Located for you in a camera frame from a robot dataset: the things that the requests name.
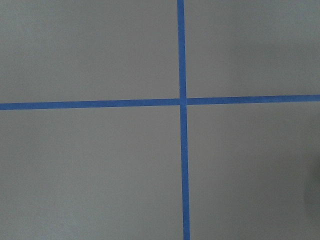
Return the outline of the blue tape line lengthwise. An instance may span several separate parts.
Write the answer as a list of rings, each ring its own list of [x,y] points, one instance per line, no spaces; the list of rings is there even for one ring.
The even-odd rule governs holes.
[[[191,234],[190,234],[190,200],[189,200],[185,9],[184,9],[183,0],[177,1],[177,30],[178,30],[178,67],[179,67],[182,228],[183,228],[183,239],[189,240],[191,238]]]

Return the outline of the blue tape line crosswise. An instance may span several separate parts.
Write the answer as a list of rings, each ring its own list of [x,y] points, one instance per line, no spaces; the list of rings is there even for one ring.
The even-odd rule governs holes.
[[[227,105],[227,104],[261,104],[318,102],[318,94],[311,95],[268,95],[268,96],[230,96],[230,97],[194,97],[187,98],[187,106],[195,105]],[[16,102],[1,103],[2,111],[12,110],[50,110],[50,109],[85,109],[85,108],[118,108],[118,107],[160,107],[179,106],[178,98],[163,99],[121,99],[90,101],[54,101],[54,102]]]

